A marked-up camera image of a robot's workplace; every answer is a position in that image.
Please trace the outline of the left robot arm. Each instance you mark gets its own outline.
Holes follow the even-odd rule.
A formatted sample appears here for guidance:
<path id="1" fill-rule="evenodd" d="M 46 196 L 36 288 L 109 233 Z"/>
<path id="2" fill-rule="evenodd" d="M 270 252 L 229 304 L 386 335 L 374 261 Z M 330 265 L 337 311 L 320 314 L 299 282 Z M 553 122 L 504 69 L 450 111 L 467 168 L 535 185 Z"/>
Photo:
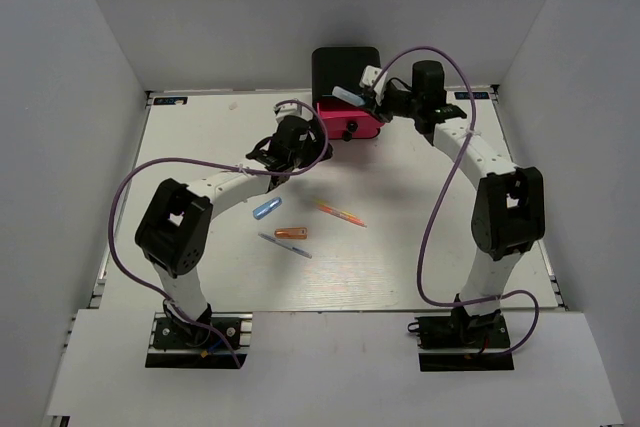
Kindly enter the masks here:
<path id="1" fill-rule="evenodd" d="M 265 167 L 257 174 L 238 168 L 208 178 L 160 183 L 135 233 L 135 243 L 158 273 L 170 314 L 180 318 L 177 334 L 199 346 L 211 334 L 211 308 L 201 290 L 197 264 L 204 255 L 210 224 L 217 216 L 287 182 L 295 170 L 331 157 L 321 121 L 297 114 L 278 121 L 276 132 L 246 155 Z"/>

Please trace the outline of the pink top drawer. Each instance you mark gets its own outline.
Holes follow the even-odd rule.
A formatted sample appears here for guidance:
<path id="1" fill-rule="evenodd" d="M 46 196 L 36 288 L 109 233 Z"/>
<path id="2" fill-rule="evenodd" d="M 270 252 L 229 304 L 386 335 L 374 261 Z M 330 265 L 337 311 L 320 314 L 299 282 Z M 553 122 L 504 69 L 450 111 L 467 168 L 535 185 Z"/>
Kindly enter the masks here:
<path id="1" fill-rule="evenodd" d="M 384 126 L 367 112 L 334 97 L 321 98 L 315 107 L 326 125 L 330 140 L 373 139 Z"/>

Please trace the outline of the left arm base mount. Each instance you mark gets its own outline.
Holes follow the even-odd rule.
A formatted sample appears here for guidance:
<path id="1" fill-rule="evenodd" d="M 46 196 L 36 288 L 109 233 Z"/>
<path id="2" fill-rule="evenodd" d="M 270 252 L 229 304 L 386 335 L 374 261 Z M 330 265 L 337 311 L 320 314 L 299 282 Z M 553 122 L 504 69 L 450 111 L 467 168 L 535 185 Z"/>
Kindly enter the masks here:
<path id="1" fill-rule="evenodd" d="M 250 347 L 251 313 L 212 313 L 211 330 L 185 323 L 167 308 L 156 312 L 151 327 L 145 367 L 151 369 L 236 370 Z"/>

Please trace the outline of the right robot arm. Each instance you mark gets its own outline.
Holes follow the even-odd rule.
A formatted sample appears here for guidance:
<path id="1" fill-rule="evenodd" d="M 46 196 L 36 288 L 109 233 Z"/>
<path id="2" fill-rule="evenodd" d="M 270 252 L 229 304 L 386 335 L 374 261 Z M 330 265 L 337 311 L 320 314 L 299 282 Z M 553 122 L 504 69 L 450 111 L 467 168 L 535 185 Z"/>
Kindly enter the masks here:
<path id="1" fill-rule="evenodd" d="M 544 235 L 542 174 L 501 156 L 475 130 L 472 115 L 448 102 L 444 69 L 437 61 L 415 63 L 406 89 L 392 85 L 374 66 L 365 67 L 360 86 L 365 111 L 385 123 L 396 117 L 412 120 L 476 191 L 471 233 L 477 250 L 455 299 L 456 307 L 465 312 L 451 321 L 453 337 L 463 345 L 475 345 L 488 332 L 484 317 L 500 310 L 515 266 Z"/>

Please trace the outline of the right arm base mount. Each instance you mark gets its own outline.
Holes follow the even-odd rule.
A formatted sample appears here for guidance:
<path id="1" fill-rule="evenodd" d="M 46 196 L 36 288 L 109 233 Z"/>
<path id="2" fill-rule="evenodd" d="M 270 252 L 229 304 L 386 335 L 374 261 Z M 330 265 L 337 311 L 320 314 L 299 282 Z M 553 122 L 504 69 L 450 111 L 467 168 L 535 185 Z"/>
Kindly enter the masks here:
<path id="1" fill-rule="evenodd" d="M 415 317 L 407 325 L 418 345 L 421 372 L 512 371 L 514 362 L 505 318 L 500 310 L 469 316 L 463 307 L 448 315 Z"/>

